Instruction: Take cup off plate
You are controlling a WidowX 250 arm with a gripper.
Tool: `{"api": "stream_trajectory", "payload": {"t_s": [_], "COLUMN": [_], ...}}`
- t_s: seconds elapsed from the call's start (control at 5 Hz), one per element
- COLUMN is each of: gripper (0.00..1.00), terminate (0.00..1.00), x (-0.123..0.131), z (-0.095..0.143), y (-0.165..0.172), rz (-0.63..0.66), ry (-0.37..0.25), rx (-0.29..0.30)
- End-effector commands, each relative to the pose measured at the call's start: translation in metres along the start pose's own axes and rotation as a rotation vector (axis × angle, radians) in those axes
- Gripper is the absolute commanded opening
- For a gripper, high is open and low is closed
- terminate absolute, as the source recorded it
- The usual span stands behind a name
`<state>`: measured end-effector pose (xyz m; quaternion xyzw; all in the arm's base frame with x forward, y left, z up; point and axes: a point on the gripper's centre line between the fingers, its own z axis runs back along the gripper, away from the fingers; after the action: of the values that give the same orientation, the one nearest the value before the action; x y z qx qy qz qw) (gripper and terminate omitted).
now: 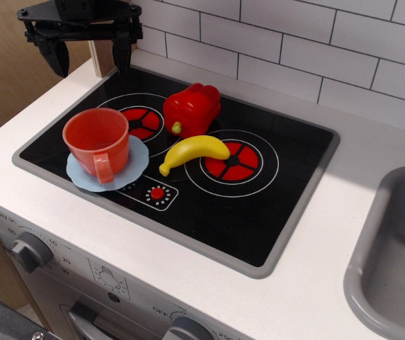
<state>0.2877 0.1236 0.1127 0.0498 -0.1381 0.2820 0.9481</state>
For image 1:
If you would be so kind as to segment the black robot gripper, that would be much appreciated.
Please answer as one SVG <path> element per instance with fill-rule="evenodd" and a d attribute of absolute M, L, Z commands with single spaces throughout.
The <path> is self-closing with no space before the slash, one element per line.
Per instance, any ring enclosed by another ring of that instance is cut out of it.
<path fill-rule="evenodd" d="M 126 1 L 45 1 L 17 11 L 28 40 L 62 78 L 69 74 L 69 51 L 63 41 L 112 40 L 120 76 L 130 70 L 131 43 L 143 38 L 142 8 Z"/>

